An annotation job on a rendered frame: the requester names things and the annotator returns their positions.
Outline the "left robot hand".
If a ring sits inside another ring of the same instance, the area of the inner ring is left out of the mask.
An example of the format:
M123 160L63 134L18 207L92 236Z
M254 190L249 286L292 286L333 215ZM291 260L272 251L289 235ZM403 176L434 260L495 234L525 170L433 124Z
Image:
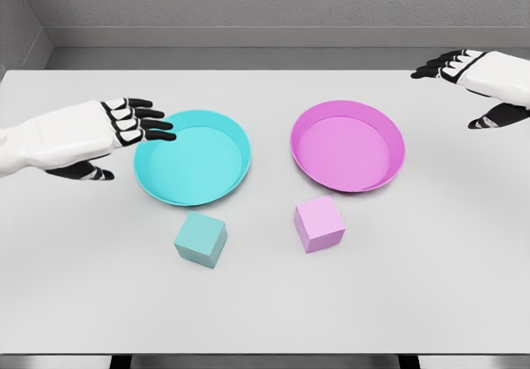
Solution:
M88 101L35 117L36 134L25 146L30 166L70 180L114 179L93 164L117 149L144 141L174 141L173 125L165 113L140 98Z

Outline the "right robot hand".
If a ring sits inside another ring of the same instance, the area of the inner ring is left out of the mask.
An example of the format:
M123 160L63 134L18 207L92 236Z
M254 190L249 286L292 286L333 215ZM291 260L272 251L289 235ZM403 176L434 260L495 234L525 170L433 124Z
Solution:
M495 98L499 104L468 124L471 130L500 128L530 119L530 60L499 51L452 50L428 60L413 79L443 79Z

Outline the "cyan round plate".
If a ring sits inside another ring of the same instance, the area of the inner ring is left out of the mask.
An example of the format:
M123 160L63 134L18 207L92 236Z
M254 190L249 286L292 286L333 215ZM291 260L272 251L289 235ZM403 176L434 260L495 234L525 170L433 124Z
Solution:
M138 144L133 169L153 198L176 206L199 206L223 198L248 173L250 140L232 118L206 110L170 115L174 141Z

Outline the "pink round plate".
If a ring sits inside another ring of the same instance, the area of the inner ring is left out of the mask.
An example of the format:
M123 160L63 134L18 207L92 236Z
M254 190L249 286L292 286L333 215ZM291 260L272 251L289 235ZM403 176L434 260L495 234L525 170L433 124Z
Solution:
M320 103L303 112L292 126L290 148L306 176L344 193L388 184L406 157L403 135L391 118L349 100Z

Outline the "cyan cube block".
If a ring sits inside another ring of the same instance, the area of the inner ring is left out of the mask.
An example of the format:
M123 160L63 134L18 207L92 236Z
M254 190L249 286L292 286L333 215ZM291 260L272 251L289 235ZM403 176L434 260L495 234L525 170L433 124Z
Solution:
M224 221L190 211L173 245L181 258L214 269L227 239Z

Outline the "pink cube block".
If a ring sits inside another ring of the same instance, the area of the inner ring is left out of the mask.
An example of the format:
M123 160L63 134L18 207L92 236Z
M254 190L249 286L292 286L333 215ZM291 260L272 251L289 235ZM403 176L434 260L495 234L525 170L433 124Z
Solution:
M306 253L338 245L345 234L345 224L329 195L297 204L294 224Z

